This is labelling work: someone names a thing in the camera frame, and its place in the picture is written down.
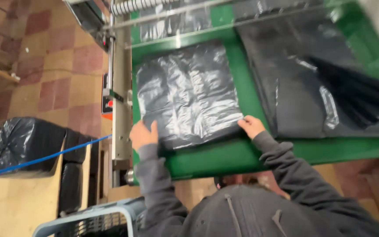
green table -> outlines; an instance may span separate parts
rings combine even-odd
[[[331,8],[337,13],[336,24],[345,35],[357,59],[364,65],[370,75],[379,78],[379,37],[376,35],[370,21],[356,3]],[[223,5],[211,10],[213,27],[224,26],[232,22],[231,5]],[[133,43],[133,122],[140,119],[140,110],[136,92],[136,65],[147,54],[175,48],[174,40],[166,40],[138,46],[139,28],[131,29]],[[266,122],[260,101],[257,97],[254,83],[244,56],[243,45],[233,28],[224,27],[213,32],[195,35],[181,40],[186,46],[205,40],[218,38],[226,47],[230,71],[238,93],[240,109],[244,115],[252,115]],[[379,138],[325,138],[325,139],[296,139],[294,152],[310,164],[343,162],[355,159],[379,157]],[[190,179],[228,175],[236,173],[257,172],[264,170],[258,152],[248,138],[238,138],[222,143],[203,145],[197,150],[181,150],[166,154],[166,166],[172,178]],[[134,165],[139,157],[134,152]]]

gray plastic crate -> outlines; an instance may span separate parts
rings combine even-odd
[[[133,237],[137,232],[137,217],[145,209],[143,197],[96,205],[67,217],[40,224],[33,237],[47,237],[52,234],[56,237],[78,237],[109,230],[121,232],[118,237]]]

hand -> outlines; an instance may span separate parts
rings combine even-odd
[[[130,139],[134,150],[138,150],[140,147],[150,143],[158,143],[157,121],[152,122],[151,129],[152,131],[150,132],[144,125],[143,120],[134,124],[130,132]]]
[[[247,115],[244,119],[238,121],[238,125],[245,130],[249,138],[254,139],[260,132],[265,131],[263,123],[256,117]]]

blue rope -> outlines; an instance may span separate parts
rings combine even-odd
[[[61,154],[64,154],[64,153],[66,153],[66,152],[69,152],[69,151],[72,151],[72,150],[75,150],[75,149],[78,149],[78,148],[85,147],[85,146],[87,146],[87,145],[89,145],[89,144],[92,144],[92,143],[97,143],[97,142],[99,142],[99,141],[101,141],[101,140],[104,140],[104,139],[110,137],[110,136],[112,136],[112,134],[111,134],[111,135],[108,135],[108,136],[105,136],[105,137],[101,137],[101,138],[99,138],[99,139],[97,139],[97,140],[94,140],[94,141],[90,141],[90,142],[88,142],[88,143],[83,143],[83,144],[77,145],[77,146],[75,146],[75,147],[71,147],[71,148],[65,149],[65,150],[63,150],[63,151],[57,152],[57,153],[55,153],[55,154],[53,154],[53,155],[50,155],[50,156],[45,156],[44,158],[40,158],[40,159],[36,159],[36,160],[32,160],[32,161],[28,161],[28,162],[25,162],[25,163],[23,163],[23,164],[18,164],[18,165],[15,165],[15,166],[11,166],[11,167],[8,167],[8,168],[5,168],[5,169],[2,169],[2,170],[0,170],[0,174],[5,173],[5,172],[8,172],[8,171],[15,170],[15,169],[20,169],[20,168],[23,168],[23,167],[26,167],[26,166],[29,166],[29,165],[32,165],[32,164],[37,164],[37,163],[43,162],[43,161],[45,161],[45,160],[49,160],[49,159],[51,159],[51,158],[57,157],[57,156],[59,156],[59,155],[61,155]]]

worker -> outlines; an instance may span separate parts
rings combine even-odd
[[[165,158],[157,156],[156,121],[151,131],[140,121],[130,133],[140,156],[135,175],[147,207],[140,236],[379,237],[379,222],[296,158],[292,143],[276,142],[253,116],[245,116],[238,125],[262,151],[260,160],[290,200],[259,186],[232,185],[204,198],[188,213],[175,196]]]

